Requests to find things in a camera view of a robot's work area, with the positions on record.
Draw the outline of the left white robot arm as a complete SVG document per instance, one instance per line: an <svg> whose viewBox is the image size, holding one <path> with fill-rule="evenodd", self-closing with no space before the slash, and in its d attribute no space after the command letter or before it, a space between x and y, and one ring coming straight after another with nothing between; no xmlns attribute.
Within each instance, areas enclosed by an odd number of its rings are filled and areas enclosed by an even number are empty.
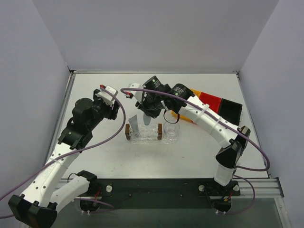
<svg viewBox="0 0 304 228"><path fill-rule="evenodd" d="M14 217L31 228L49 228L59 211L81 194L93 195L97 191L97 176L80 171L73 180L59 190L58 182L92 139L92 131L103 120L115 120L119 104L118 91L111 86L94 90L93 98L76 101L72 117L62 131L46 167L20 194L11 196L8 205Z"/></svg>

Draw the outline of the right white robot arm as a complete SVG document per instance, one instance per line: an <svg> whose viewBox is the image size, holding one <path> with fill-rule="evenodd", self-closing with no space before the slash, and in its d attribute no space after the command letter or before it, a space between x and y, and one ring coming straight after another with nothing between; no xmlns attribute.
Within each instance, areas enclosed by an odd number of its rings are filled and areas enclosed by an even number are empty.
<svg viewBox="0 0 304 228"><path fill-rule="evenodd" d="M161 111L173 111L178 116L187 117L211 135L221 146L216 155L218 168L214 180L221 186L230 183L237 162L247 146L246 140L239 134L249 136L247 127L239 128L222 118L183 84L170 87L153 76L143 85L130 84L130 88L136 89L132 91L137 100L135 106L145 116L155 119Z"/></svg>

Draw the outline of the brown wooden tray foot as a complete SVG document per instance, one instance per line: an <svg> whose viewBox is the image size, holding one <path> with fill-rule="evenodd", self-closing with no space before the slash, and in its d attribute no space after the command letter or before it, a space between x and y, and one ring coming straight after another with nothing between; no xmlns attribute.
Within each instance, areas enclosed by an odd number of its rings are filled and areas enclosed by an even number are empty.
<svg viewBox="0 0 304 228"><path fill-rule="evenodd" d="M127 123L127 124L125 125L125 137L126 137L126 139L127 139L128 141L131 140L130 130L131 130L131 127L130 127L130 125Z"/></svg>
<svg viewBox="0 0 304 228"><path fill-rule="evenodd" d="M159 123L157 127L157 139L161 140L162 139L162 124Z"/></svg>

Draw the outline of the white toothpaste tube green cap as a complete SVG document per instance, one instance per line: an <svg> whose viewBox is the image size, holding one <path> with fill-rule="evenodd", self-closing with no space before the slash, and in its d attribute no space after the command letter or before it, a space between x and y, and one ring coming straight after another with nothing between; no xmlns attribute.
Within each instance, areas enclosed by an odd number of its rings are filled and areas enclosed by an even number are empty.
<svg viewBox="0 0 304 228"><path fill-rule="evenodd" d="M148 126L151 122L151 117L147 116L146 114L143 114L143 122L146 126Z"/></svg>

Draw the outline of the clear plastic cup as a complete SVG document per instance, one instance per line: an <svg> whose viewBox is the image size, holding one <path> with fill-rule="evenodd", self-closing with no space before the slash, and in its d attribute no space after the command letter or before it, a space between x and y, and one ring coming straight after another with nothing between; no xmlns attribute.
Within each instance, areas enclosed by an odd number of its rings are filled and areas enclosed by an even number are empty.
<svg viewBox="0 0 304 228"><path fill-rule="evenodd" d="M163 132L165 136L170 140L175 140L178 137L180 131L179 124L173 120L166 121L163 125Z"/></svg>

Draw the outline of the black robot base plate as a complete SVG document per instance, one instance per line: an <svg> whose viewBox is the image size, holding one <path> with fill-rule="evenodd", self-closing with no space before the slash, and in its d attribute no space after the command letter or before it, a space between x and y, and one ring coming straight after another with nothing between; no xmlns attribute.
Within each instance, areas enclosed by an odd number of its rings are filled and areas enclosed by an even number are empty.
<svg viewBox="0 0 304 228"><path fill-rule="evenodd" d="M223 187L213 178L96 179L80 195L83 211L107 209L210 209L216 201L231 208L231 197L240 196L232 180Z"/></svg>

